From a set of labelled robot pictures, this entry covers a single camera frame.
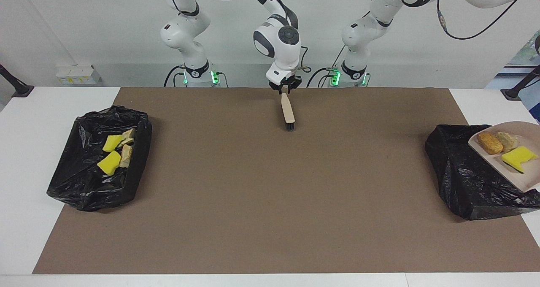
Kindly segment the beige hand brush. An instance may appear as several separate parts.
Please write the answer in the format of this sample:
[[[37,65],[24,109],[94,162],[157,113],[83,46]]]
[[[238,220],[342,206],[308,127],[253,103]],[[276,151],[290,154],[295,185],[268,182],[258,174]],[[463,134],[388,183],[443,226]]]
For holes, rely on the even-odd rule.
[[[281,94],[281,108],[283,117],[285,120],[285,126],[287,131],[293,131],[295,127],[295,116],[292,109],[291,101],[289,100],[289,95],[282,92]]]

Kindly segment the torn bread piece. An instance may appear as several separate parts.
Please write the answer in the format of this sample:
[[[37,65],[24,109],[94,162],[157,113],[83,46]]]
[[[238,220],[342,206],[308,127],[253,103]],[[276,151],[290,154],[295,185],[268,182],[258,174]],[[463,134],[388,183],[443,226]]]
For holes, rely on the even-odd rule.
[[[131,145],[123,145],[121,150],[121,158],[119,167],[120,168],[128,168],[130,165],[130,160],[132,156],[133,147]]]
[[[116,146],[116,148],[120,148],[120,147],[123,147],[124,145],[132,143],[135,138],[135,133],[136,133],[136,129],[134,127],[122,133],[121,134],[122,140]]]

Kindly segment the brown bread roll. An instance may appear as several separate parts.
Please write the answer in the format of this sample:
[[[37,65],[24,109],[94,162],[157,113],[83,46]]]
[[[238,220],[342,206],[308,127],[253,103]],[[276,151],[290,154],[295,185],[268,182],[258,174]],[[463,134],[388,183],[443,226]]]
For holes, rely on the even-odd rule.
[[[500,154],[504,148],[501,141],[491,133],[478,134],[478,143],[489,155]]]

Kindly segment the pale bread chunk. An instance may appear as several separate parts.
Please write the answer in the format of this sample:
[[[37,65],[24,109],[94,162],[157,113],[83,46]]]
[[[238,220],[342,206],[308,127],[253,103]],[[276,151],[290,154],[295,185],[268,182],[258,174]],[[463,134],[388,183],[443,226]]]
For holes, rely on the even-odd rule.
[[[518,138],[511,133],[498,132],[496,133],[495,136],[499,140],[499,142],[502,144],[503,153],[512,151],[513,149],[516,149],[519,146]]]

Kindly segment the notched yellow sponge piece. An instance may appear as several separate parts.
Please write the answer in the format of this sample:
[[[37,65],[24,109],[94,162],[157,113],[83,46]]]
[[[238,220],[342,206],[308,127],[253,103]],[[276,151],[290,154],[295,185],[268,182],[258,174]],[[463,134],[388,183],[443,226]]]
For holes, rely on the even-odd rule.
[[[509,165],[511,168],[522,174],[525,172],[522,164],[538,158],[538,155],[534,154],[525,146],[518,146],[512,151],[501,155],[501,160],[503,163]]]

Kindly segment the beige plastic dustpan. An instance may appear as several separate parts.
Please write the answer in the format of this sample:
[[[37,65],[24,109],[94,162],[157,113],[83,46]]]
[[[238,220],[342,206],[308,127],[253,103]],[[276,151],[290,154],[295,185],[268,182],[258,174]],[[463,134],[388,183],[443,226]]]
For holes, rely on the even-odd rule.
[[[478,134],[475,133],[468,141],[469,146],[477,152],[490,166],[498,171],[506,180],[521,192],[536,190],[540,192],[540,125],[528,122],[507,122],[488,127],[484,133],[496,135],[498,132],[511,133],[519,140],[519,146],[525,146],[534,154],[538,155],[538,159],[531,160],[522,164],[524,174],[517,172],[509,165],[501,160],[501,152],[496,155],[489,155],[478,143]]]

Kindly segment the black trash bag bin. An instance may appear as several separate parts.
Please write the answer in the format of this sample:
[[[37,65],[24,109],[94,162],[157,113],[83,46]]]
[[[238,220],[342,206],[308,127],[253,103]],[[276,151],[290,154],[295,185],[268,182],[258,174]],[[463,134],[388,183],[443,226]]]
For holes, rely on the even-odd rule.
[[[440,198],[464,220],[488,220],[540,210],[540,192],[521,192],[468,143],[488,125],[439,124],[425,150]]]
[[[128,168],[105,175],[97,163],[108,135],[136,129]],[[81,211],[114,208],[135,198],[150,151],[152,125],[147,113],[112,106],[77,118],[50,181],[47,195]]]

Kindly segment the brown table mat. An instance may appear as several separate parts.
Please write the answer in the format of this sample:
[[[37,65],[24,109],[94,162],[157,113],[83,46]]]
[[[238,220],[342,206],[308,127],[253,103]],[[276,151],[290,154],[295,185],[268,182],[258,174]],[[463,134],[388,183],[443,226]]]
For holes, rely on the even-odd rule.
[[[536,272],[519,216],[465,221],[424,150],[466,124],[447,89],[296,89],[286,131],[271,89],[123,88],[146,112],[135,200],[66,206],[36,274]]]

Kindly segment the white power strip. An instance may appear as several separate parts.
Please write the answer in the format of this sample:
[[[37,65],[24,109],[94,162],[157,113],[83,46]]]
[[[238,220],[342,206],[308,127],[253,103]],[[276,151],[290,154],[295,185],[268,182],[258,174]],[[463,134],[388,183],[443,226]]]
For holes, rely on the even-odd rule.
[[[95,85],[102,81],[93,65],[62,66],[57,68],[56,78],[66,85]]]

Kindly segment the black stand base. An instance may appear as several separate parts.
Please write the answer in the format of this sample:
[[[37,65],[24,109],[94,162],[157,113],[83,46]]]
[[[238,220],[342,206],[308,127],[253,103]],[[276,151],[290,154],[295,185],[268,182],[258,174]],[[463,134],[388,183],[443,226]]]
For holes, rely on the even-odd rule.
[[[25,98],[35,88],[33,85],[27,85],[19,78],[12,75],[2,64],[0,64],[0,75],[15,89],[12,98]]]
[[[521,101],[519,93],[540,81],[540,64],[534,67],[526,76],[512,88],[500,89],[501,94],[509,101]]]

